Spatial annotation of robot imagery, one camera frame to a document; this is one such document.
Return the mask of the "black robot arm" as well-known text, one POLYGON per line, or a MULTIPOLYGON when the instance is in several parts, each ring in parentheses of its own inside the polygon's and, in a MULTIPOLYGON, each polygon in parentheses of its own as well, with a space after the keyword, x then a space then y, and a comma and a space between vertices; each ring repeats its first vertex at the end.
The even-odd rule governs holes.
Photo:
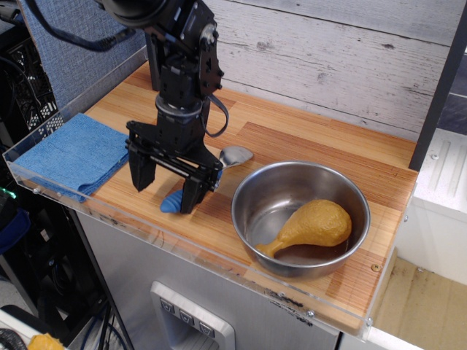
POLYGON ((130 121, 128 160, 135 188, 155 180, 157 166, 184 178, 180 213, 189 214, 215 189, 220 161, 207 149, 207 121, 221 89, 217 24, 202 1, 100 1, 117 22, 141 29, 155 55, 152 78, 158 95, 154 124, 130 121))

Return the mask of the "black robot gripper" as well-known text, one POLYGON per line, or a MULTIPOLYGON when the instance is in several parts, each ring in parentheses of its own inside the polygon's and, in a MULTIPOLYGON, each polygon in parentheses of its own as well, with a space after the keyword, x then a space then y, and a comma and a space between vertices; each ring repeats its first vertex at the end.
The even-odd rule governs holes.
POLYGON ((211 104, 223 109, 218 98, 197 100, 188 107, 175 107, 157 98, 156 124, 127 122, 128 162, 138 192, 154 182, 157 165, 185 178, 181 214, 190 214, 207 192, 215 189, 220 161, 207 150, 204 137, 218 137, 223 130, 207 130, 211 104))

